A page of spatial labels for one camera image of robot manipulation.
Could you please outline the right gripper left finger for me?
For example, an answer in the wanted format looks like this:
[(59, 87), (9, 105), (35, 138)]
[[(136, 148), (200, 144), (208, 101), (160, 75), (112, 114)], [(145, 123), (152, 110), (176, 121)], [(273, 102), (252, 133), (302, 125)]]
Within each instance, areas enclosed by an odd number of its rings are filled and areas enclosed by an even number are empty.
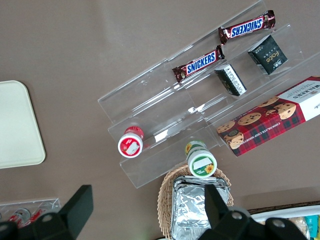
[(93, 188), (82, 185), (58, 212), (46, 213), (32, 224), (34, 239), (77, 239), (93, 209)]

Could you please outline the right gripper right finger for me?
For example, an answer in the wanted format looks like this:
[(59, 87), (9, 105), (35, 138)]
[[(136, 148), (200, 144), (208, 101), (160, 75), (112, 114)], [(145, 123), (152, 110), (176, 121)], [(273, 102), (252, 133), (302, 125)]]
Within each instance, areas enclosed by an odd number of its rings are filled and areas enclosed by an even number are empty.
[(210, 229), (201, 240), (264, 240), (264, 226), (241, 207), (228, 207), (213, 185), (204, 187), (204, 205)]

